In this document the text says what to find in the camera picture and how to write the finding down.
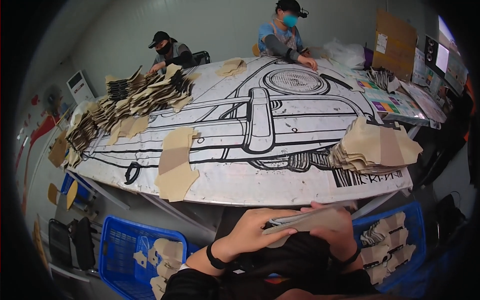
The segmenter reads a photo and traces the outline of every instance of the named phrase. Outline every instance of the black face mask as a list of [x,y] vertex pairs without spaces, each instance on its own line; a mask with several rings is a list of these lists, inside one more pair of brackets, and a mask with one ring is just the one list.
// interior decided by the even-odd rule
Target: black face mask
[[166,55],[171,48],[172,48],[172,43],[167,42],[165,46],[163,46],[161,49],[157,50],[156,52],[160,55]]

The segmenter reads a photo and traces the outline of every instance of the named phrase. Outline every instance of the plastic bag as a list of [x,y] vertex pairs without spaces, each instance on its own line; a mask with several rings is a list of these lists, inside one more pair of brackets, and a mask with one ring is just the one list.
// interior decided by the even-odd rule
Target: plastic bag
[[365,50],[362,45],[343,45],[336,38],[326,43],[324,49],[328,57],[355,70],[363,70],[365,64]]

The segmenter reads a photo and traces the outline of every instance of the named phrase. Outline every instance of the woman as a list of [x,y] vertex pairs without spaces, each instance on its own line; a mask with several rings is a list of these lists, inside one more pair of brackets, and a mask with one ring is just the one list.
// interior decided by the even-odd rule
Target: woman
[[[320,209],[312,202],[302,212]],[[293,229],[262,234],[273,217],[291,216],[298,211],[259,208],[247,210],[225,237],[192,254],[167,282],[162,300],[229,299],[334,299],[378,292],[363,269],[353,238],[351,215],[339,209],[343,230],[315,228],[310,232]],[[265,248],[290,236],[278,248]],[[328,258],[336,266],[328,268]]]
[[158,70],[161,70],[162,74],[165,74],[166,67],[171,63],[181,65],[184,69],[197,65],[190,49],[188,49],[185,44],[179,43],[176,39],[169,37],[166,32],[157,32],[148,47],[150,49],[155,47],[158,54],[155,57],[152,68],[147,74],[157,72]]
[[260,55],[281,56],[287,61],[299,62],[314,71],[317,62],[310,58],[310,52],[303,50],[300,34],[295,26],[298,17],[306,17],[300,12],[300,5],[295,0],[280,0],[276,4],[275,18],[260,26],[258,30],[258,49]]

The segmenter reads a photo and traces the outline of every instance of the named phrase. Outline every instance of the blue shirt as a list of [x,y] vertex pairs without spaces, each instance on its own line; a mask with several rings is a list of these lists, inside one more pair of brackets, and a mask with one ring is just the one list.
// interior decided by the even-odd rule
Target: blue shirt
[[[277,27],[275,22],[272,21],[273,26],[275,26],[276,33],[281,36],[286,36],[286,37],[291,37],[292,36],[292,27],[288,27],[287,30],[281,30]],[[273,27],[270,25],[269,22],[263,23],[260,25],[260,28],[258,29],[258,49],[260,52],[265,51],[267,49],[267,46],[265,43],[262,41],[262,38],[267,35],[274,35]],[[303,49],[303,42],[300,37],[300,33],[298,31],[298,28],[295,28],[295,41],[297,42],[297,51],[300,51]]]

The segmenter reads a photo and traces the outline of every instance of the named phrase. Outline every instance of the white table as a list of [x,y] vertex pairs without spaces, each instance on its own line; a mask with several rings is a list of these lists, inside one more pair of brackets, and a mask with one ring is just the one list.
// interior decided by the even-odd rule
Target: white table
[[[73,171],[92,179],[89,183],[96,180],[141,193],[178,218],[200,222],[206,230],[214,228],[183,211],[181,203],[161,200],[154,185],[162,140],[180,126],[200,133],[190,152],[191,166],[200,177],[185,201],[281,207],[362,199],[412,187],[406,168],[375,176],[330,167],[330,147],[357,116],[382,123],[361,92],[298,64],[266,57],[244,60],[247,71],[234,77],[215,74],[223,62],[187,70],[202,74],[195,81],[192,103],[179,113],[171,108],[151,113],[143,133],[119,138],[115,145],[107,145],[109,136],[100,134]],[[317,62],[319,70],[337,70],[327,60]],[[127,185],[125,173],[132,162],[141,165],[140,175]]]

